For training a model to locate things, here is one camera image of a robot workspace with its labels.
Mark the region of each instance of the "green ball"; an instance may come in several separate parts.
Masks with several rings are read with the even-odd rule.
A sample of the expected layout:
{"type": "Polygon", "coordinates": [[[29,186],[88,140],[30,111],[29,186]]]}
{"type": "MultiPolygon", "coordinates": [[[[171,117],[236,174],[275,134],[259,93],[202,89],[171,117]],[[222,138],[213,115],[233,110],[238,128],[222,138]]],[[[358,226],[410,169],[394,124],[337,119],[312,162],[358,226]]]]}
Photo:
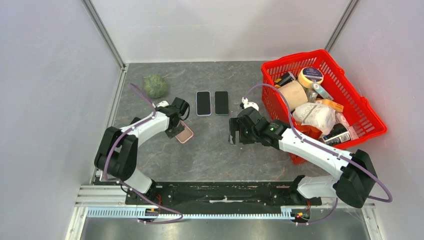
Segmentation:
{"type": "Polygon", "coordinates": [[[149,75],[143,82],[144,92],[152,99],[158,99],[168,91],[164,78],[158,75],[149,75]]]}

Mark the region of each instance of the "yellow package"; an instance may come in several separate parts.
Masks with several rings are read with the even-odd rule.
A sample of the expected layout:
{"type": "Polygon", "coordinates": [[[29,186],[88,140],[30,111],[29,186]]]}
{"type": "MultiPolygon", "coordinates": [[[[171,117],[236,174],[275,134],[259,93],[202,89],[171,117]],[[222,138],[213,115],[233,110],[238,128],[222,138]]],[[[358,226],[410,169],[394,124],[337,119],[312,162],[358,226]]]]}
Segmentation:
{"type": "Polygon", "coordinates": [[[340,113],[343,113],[343,109],[345,108],[345,106],[338,104],[337,102],[331,101],[330,99],[316,100],[315,103],[330,106],[333,109],[335,109],[337,112],[340,112],[340,113]]]}

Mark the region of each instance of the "smartphone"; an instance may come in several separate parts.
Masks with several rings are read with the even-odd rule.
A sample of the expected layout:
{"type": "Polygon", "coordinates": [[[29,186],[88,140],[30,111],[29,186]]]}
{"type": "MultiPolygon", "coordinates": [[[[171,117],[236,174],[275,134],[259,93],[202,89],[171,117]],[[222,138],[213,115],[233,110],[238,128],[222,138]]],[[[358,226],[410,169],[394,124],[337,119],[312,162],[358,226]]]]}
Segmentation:
{"type": "Polygon", "coordinates": [[[230,104],[228,102],[227,91],[216,91],[215,92],[215,114],[216,115],[229,115],[230,104]]]}
{"type": "Polygon", "coordinates": [[[179,121],[181,125],[184,126],[184,130],[180,133],[178,133],[175,138],[182,144],[185,144],[188,140],[190,140],[194,133],[193,131],[183,122],[179,121]]]}
{"type": "Polygon", "coordinates": [[[211,92],[196,92],[196,114],[201,116],[210,116],[212,114],[211,92]]]}

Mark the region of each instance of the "black smartphone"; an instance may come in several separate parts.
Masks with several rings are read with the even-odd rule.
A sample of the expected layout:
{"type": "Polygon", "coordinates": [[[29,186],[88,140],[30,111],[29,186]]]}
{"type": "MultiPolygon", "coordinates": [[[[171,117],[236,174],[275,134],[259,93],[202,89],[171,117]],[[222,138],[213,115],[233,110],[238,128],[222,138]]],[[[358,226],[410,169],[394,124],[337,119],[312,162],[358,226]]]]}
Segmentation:
{"type": "Polygon", "coordinates": [[[212,114],[211,92],[196,92],[196,114],[199,117],[210,116],[212,114]]]}
{"type": "Polygon", "coordinates": [[[215,114],[216,115],[229,115],[230,104],[228,101],[227,91],[216,91],[215,92],[215,114]]]}

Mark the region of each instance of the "gray floor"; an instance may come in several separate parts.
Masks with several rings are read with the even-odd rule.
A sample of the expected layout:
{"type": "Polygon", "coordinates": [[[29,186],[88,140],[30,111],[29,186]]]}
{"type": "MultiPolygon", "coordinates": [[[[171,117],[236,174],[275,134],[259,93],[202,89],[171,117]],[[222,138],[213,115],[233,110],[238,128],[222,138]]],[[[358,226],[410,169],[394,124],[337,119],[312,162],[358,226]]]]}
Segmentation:
{"type": "MultiPolygon", "coordinates": [[[[312,219],[328,210],[312,210],[312,219]]],[[[192,219],[142,225],[130,218],[87,218],[82,240],[369,240],[360,209],[337,209],[329,219],[309,226],[289,220],[192,219]]]]}
{"type": "MultiPolygon", "coordinates": [[[[115,126],[128,125],[134,117],[144,118],[151,109],[129,87],[143,85],[144,77],[166,76],[167,95],[155,103],[175,97],[191,106],[184,121],[194,132],[185,144],[160,133],[144,143],[138,151],[137,167],[155,181],[289,181],[297,175],[322,176],[321,168],[304,163],[294,165],[285,152],[260,144],[230,145],[229,118],[239,113],[241,98],[255,84],[262,82],[262,62],[182,62],[133,63],[129,65],[115,126]],[[228,91],[230,115],[196,116],[197,91],[210,91],[212,109],[215,91],[228,91]]],[[[260,112],[269,119],[261,101],[261,88],[254,90],[250,101],[259,104],[260,112]]]]}

